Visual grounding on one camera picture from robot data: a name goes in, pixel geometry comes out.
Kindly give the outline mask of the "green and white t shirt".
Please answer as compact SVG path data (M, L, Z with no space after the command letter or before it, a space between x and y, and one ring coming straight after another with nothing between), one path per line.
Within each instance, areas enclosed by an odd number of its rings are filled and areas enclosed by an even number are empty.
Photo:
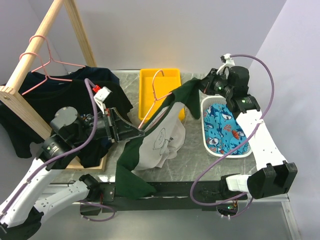
M121 197L136 200L156 192L134 172L161 168L166 160L177 156L186 137L179 113L187 108L194 119L200 118L199 87L200 79L192 78L172 90L142 127L145 135L125 144L115 172L115 190Z

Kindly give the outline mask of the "yellow plastic tray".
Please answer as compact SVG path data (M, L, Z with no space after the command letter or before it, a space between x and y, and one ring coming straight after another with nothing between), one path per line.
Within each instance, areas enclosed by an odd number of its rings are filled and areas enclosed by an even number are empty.
M180 70L178 68L163 68L162 70L164 72L164 76L159 73L154 82L156 96L158 98L168 94L182 85ZM144 116L154 102L152 80L157 71L157 68L143 68L139 72L138 118L140 121L143 120ZM161 99L155 103L145 122L152 117L164 100L165 99Z

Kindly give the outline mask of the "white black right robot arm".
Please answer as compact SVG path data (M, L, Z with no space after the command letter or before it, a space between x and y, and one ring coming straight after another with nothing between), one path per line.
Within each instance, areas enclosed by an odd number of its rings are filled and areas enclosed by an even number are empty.
M204 94L225 99L255 159L257 171L252 175L231 174L221 178L219 195L226 200L236 192L250 194L254 199L286 194L298 173L296 164L288 162L273 141L264 122L266 111L248 93L249 78L245 67L221 66L211 69L200 81L199 89Z

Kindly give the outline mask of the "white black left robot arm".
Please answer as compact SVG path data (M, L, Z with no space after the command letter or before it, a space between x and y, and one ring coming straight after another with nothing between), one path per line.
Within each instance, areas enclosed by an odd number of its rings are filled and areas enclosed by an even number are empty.
M121 142L140 138L145 132L106 108L102 115L83 120L71 106L59 109L50 122L53 135L47 138L31 167L12 194L0 206L0 238L27 240L54 214L78 201L101 197L98 181L90 174L49 197L40 199L52 180L79 154L76 145L106 138Z

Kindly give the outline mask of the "black daisy t shirt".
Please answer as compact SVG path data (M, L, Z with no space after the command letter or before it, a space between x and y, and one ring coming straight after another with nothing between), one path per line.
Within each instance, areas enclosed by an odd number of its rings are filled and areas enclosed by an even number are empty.
M104 101L105 106L107 108L115 107L118 113L129 121L128 113L133 108L133 105L123 89L112 81L96 80L94 84L111 90L111 95ZM74 107L85 121L89 117L93 117L91 100L83 80L74 79L68 82L67 86L51 92L29 92L26 94L25 100L46 123L50 123L55 117L55 113L63 107ZM43 142L43 139L33 129L3 103L0 105L0 124L7 131L15 153L19 158L31 158L30 144ZM96 167L108 150L109 147L103 146L100 140L92 140L77 156L83 167Z

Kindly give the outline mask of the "dark navy t shirt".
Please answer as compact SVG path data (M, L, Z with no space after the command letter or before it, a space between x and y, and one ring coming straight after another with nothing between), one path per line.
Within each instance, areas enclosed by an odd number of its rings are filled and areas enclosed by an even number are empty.
M40 83L45 79L45 75L39 72L28 72L22 86L27 85L35 85ZM108 68L103 67L89 67L85 66L79 68L78 70L69 73L67 75L54 75L53 78L59 79L77 79L77 80L84 80L85 78L89 78L92 82L94 81L108 81L115 83L117 85L120 84L120 79Z

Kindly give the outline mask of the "blue shark print cloth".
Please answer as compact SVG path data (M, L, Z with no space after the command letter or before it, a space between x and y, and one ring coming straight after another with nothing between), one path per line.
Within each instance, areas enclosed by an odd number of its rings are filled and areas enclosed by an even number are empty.
M214 154L224 155L247 139L225 104L211 104L202 116L205 145Z

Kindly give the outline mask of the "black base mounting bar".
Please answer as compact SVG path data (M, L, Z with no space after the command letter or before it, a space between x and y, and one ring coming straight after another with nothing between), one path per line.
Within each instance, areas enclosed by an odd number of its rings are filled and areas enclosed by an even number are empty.
M93 201L110 206L118 211L155 211L155 210L195 210L215 212L216 206L201 206L190 198L191 181L150 182L156 193L137 200L120 195L114 182L100 182L98 195ZM193 196L203 203L215 203L239 195L239 192L228 190L222 180L200 181L196 184Z

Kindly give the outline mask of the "wooden clothes rack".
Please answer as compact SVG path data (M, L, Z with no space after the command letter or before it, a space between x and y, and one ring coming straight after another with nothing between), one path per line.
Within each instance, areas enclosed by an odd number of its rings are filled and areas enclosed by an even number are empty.
M4 101L4 104L43 139L50 136L51 127L23 98L19 89L35 58L39 56L38 52L45 41L40 36L48 34L62 6L66 8L86 65L97 66L76 2L74 0L54 0L35 32L36 37L29 42L6 85L0 87L0 99Z

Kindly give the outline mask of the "aluminium rail frame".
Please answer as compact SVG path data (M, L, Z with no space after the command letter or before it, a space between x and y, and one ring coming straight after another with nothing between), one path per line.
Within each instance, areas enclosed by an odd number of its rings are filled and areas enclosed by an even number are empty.
M35 240L299 240L289 200L276 197L239 202L241 214L221 217L188 198L147 198L116 206L105 222L80 217L78 204L54 215L33 236Z

